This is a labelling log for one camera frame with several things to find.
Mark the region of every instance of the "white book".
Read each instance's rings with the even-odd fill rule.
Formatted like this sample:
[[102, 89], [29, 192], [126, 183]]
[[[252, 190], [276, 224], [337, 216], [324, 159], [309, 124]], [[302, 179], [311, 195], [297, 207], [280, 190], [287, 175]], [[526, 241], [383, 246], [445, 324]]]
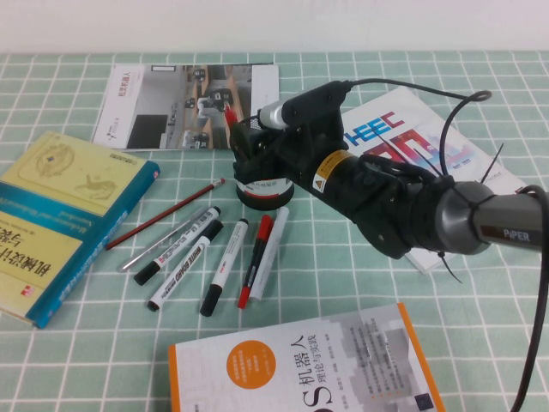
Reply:
[[173, 412], [443, 412], [404, 304], [169, 347]]
[[[379, 155], [394, 161], [404, 157], [432, 172], [417, 150], [440, 170], [438, 148], [445, 120], [408, 88], [397, 88], [343, 113], [342, 118], [344, 139], [353, 155]], [[445, 154], [455, 181], [480, 181], [492, 162], [492, 157], [453, 127], [448, 131]], [[516, 193], [525, 186], [497, 162], [484, 183], [498, 195]], [[423, 273], [442, 263], [435, 252], [424, 249], [412, 249], [406, 256]]]

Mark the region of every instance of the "pen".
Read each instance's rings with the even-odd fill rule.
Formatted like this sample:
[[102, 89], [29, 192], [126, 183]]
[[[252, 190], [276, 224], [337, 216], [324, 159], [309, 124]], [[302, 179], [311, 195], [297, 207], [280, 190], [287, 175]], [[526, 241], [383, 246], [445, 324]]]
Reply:
[[162, 286], [156, 291], [153, 297], [148, 301], [147, 307], [156, 312], [162, 306], [162, 303], [170, 294], [172, 294], [175, 287], [181, 282], [183, 276], [190, 270], [193, 264], [204, 253], [212, 240], [214, 240], [217, 233], [223, 228], [223, 224], [220, 221], [212, 221], [206, 229], [202, 232], [202, 236], [198, 238], [196, 243], [192, 246], [187, 256], [181, 261], [177, 268], [166, 278]]
[[209, 285], [208, 293], [200, 308], [201, 315], [212, 316], [212, 313], [214, 313], [215, 305], [217, 305], [217, 301], [223, 292], [226, 279], [231, 272], [234, 259], [238, 255], [238, 251], [244, 242], [244, 236], [247, 231], [248, 221], [246, 219], [240, 219], [232, 231], [231, 238], [226, 246], [223, 257], [221, 258], [220, 265], [215, 272], [212, 283]]
[[143, 258], [145, 255], [148, 255], [151, 251], [154, 251], [156, 248], [161, 246], [164, 242], [171, 239], [182, 230], [187, 229], [190, 225], [192, 225], [195, 222], [196, 219], [198, 219], [200, 216], [206, 213], [206, 210], [208, 210], [208, 208], [206, 206], [202, 206], [199, 210], [197, 210], [195, 213], [189, 216], [189, 218], [186, 221], [184, 221], [179, 226], [171, 230], [169, 233], [163, 235], [161, 238], [158, 238], [151, 246], [147, 248], [147, 250], [142, 251], [139, 255], [133, 257], [128, 262], [123, 264], [120, 271], [129, 269], [139, 259]]
[[268, 276], [275, 260], [276, 252], [281, 244], [282, 232], [288, 218], [289, 210], [286, 207], [278, 209], [278, 215], [274, 221], [273, 230], [268, 237], [267, 244], [265, 245], [265, 252], [261, 259], [261, 263], [257, 268], [256, 281], [251, 289], [250, 298], [260, 300], [263, 296], [263, 290], [267, 284]]
[[246, 277], [244, 278], [244, 284], [242, 285], [242, 291], [240, 292], [240, 298], [238, 299], [238, 307], [244, 309], [250, 296], [251, 287], [256, 279], [257, 266], [261, 262], [263, 252], [271, 229], [273, 228], [273, 220], [269, 215], [263, 215], [261, 223], [259, 224], [259, 230], [257, 231], [256, 243], [254, 244], [254, 250], [251, 253], [251, 261], [248, 270], [246, 271]]
[[181, 208], [183, 208], [183, 206], [191, 203], [193, 200], [199, 198], [200, 196], [203, 196], [205, 195], [206, 193], [208, 193], [209, 191], [212, 191], [213, 189], [215, 189], [216, 187], [218, 186], [221, 186], [225, 183], [225, 180], [224, 179], [217, 179], [215, 180], [214, 182], [212, 182], [210, 185], [207, 185], [206, 187], [204, 187], [203, 189], [199, 190], [197, 193], [195, 193], [194, 195], [191, 195], [189, 197], [187, 197], [185, 200], [182, 200], [181, 202], [179, 202], [178, 204], [174, 205], [174, 206], [171, 206], [171, 208], [169, 208], [168, 210], [164, 210], [162, 213], [160, 213], [159, 215], [155, 216], [154, 218], [146, 221], [145, 223], [141, 224], [140, 226], [136, 227], [135, 229], [133, 230], [130, 230], [129, 232], [127, 232], [126, 234], [123, 234], [122, 236], [120, 236], [118, 239], [114, 239], [112, 242], [108, 243], [106, 246], [105, 246], [105, 249], [106, 250], [109, 250], [109, 249], [112, 249], [114, 246], [117, 246], [117, 245], [120, 245], [122, 242], [124, 242], [125, 240], [128, 240], [129, 238], [131, 238], [133, 235], [135, 234], [138, 234], [140, 233], [142, 230], [145, 230], [147, 227], [155, 224], [157, 221], [160, 221], [162, 219], [164, 219], [166, 216], [172, 214], [173, 212], [175, 212], [176, 210], [180, 210]]
[[198, 237], [198, 235], [208, 226], [208, 224], [217, 219], [220, 215], [220, 210], [217, 207], [210, 208], [204, 213], [198, 221], [196, 221], [185, 233], [181, 235], [170, 247], [158, 256], [153, 262], [145, 266], [134, 276], [134, 279], [139, 285], [144, 285], [156, 272], [172, 260], [172, 258], [182, 251], [190, 242]]

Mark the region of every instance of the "white pen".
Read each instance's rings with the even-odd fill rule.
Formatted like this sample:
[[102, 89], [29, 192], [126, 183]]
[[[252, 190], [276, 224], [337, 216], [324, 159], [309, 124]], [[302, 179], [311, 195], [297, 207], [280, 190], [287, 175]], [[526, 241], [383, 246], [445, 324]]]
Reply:
[[202, 206], [199, 210], [197, 210], [195, 213], [193, 213], [191, 216], [189, 216], [189, 219], [181, 223], [179, 226], [171, 230], [169, 233], [166, 233], [162, 237], [158, 238], [151, 246], [147, 248], [147, 250], [142, 251], [139, 255], [133, 257], [128, 262], [122, 265], [120, 268], [120, 271], [124, 271], [129, 269], [135, 262], [137, 262], [139, 259], [143, 258], [145, 255], [148, 255], [151, 251], [154, 251], [156, 248], [161, 246], [164, 242], [174, 237], [179, 232], [187, 229], [190, 225], [192, 225], [196, 219], [198, 219], [200, 216], [202, 216], [208, 208], [206, 206]]
[[212, 283], [209, 285], [208, 293], [200, 308], [201, 315], [212, 316], [212, 313], [214, 313], [215, 305], [217, 305], [217, 301], [223, 292], [226, 279], [231, 272], [234, 259], [238, 255], [238, 251], [244, 242], [244, 236], [247, 231], [248, 221], [246, 219], [240, 219], [232, 231], [231, 238], [226, 246], [225, 253], [223, 253], [220, 265], [215, 272]]
[[177, 268], [166, 278], [162, 286], [156, 291], [153, 297], [148, 301], [147, 307], [156, 312], [162, 306], [162, 303], [170, 294], [172, 294], [175, 287], [181, 282], [183, 276], [190, 270], [193, 264], [204, 253], [212, 240], [214, 240], [217, 233], [223, 228], [223, 224], [220, 221], [212, 221], [206, 229], [202, 232], [202, 236], [198, 238], [194, 246], [190, 249], [187, 256], [181, 261]]
[[250, 298], [260, 300], [263, 296], [263, 290], [267, 284], [268, 275], [270, 274], [273, 261], [275, 260], [276, 252], [281, 244], [282, 232], [286, 225], [289, 210], [286, 207], [278, 209], [278, 215], [274, 221], [271, 234], [268, 237], [267, 244], [265, 245], [265, 252], [257, 268], [256, 280], [251, 287]]
[[172, 260], [172, 258], [180, 253], [190, 242], [198, 237], [210, 222], [217, 219], [221, 211], [217, 207], [210, 208], [204, 213], [198, 221], [196, 221], [185, 233], [181, 235], [164, 253], [158, 256], [153, 262], [145, 266], [134, 276], [136, 282], [144, 285], [156, 272]]

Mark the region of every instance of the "teal book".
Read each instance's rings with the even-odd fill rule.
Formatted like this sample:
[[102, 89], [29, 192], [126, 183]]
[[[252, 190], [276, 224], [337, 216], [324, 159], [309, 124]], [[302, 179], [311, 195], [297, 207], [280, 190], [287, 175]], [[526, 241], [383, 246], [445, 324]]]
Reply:
[[44, 328], [160, 174], [48, 132], [0, 178], [0, 310]]

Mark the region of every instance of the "yellow warning sticker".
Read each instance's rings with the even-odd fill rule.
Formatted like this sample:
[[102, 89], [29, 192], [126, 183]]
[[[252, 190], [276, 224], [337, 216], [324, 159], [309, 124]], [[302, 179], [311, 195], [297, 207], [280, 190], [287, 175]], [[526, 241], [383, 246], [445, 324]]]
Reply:
[[329, 175], [332, 174], [337, 165], [349, 157], [353, 157], [353, 155], [346, 150], [336, 150], [326, 157], [315, 173], [315, 177], [312, 180], [312, 188], [324, 193], [324, 187], [326, 186], [326, 180], [328, 180]]

